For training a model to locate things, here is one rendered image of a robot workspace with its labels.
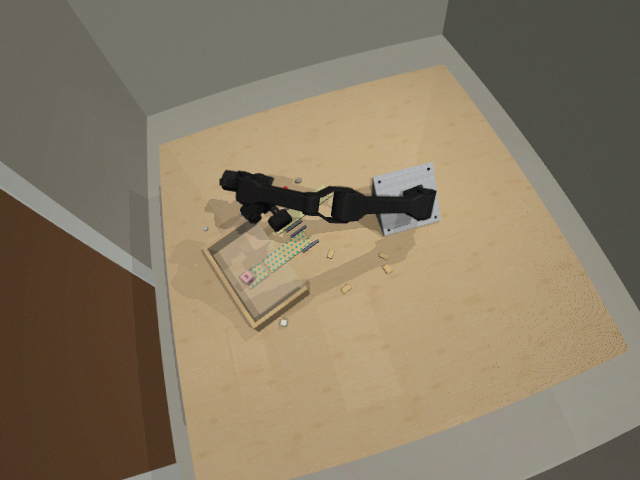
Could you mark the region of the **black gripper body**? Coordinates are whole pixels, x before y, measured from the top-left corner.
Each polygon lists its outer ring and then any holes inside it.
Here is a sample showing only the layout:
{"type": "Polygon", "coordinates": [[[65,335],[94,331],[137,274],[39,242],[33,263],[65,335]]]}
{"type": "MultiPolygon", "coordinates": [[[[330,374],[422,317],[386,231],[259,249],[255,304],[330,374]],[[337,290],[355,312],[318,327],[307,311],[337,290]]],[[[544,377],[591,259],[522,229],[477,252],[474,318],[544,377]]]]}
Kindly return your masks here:
{"type": "Polygon", "coordinates": [[[258,205],[261,203],[266,208],[266,210],[270,210],[270,212],[273,214],[271,217],[269,217],[268,223],[275,232],[280,231],[282,228],[292,222],[292,217],[285,209],[279,210],[276,205],[265,202],[259,202],[258,205]]]}

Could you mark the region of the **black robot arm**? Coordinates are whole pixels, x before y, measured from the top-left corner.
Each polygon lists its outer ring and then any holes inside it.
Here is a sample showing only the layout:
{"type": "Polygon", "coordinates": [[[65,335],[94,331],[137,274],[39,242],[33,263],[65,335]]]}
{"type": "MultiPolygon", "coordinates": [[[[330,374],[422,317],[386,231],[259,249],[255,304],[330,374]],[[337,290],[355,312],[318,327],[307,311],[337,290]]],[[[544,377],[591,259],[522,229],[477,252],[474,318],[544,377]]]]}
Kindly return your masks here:
{"type": "Polygon", "coordinates": [[[273,178],[261,173],[225,171],[219,178],[224,190],[236,192],[235,199],[243,204],[240,212],[252,224],[267,213],[259,202],[265,202],[297,211],[308,216],[319,216],[328,223],[346,224],[358,221],[366,214],[405,213],[417,221],[432,217],[437,190],[420,184],[404,191],[404,197],[365,196],[353,188],[328,186],[318,192],[300,192],[272,185],[273,178]],[[422,186],[421,186],[422,185],[422,186]],[[331,216],[320,214],[320,198],[334,192],[331,216]]]}

